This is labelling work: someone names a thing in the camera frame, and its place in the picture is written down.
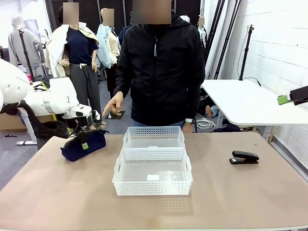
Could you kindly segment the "person's left hand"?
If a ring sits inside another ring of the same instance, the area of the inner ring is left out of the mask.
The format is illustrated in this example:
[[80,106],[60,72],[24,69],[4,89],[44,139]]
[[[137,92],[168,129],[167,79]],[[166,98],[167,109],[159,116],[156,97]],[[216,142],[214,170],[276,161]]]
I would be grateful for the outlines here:
[[194,124],[193,123],[189,123],[189,122],[185,122],[183,127],[182,127],[182,132],[183,133],[194,133]]

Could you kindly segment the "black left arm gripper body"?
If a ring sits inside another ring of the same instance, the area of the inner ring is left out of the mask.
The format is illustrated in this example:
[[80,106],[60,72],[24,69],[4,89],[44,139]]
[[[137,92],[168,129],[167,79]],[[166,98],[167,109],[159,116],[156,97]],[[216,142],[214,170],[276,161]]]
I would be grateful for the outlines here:
[[93,120],[95,116],[88,115],[83,117],[67,117],[64,116],[64,121],[68,128],[72,130],[72,132],[80,132],[80,131],[90,131],[94,130]]

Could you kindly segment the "person's right hand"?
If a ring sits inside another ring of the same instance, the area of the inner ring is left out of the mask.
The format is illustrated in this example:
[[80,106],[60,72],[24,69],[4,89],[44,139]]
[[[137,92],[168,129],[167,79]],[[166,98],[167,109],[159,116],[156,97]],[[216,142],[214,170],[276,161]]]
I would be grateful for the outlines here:
[[105,106],[102,116],[106,116],[110,111],[119,116],[121,114],[121,108],[124,101],[124,96],[121,91],[117,92],[115,96]]

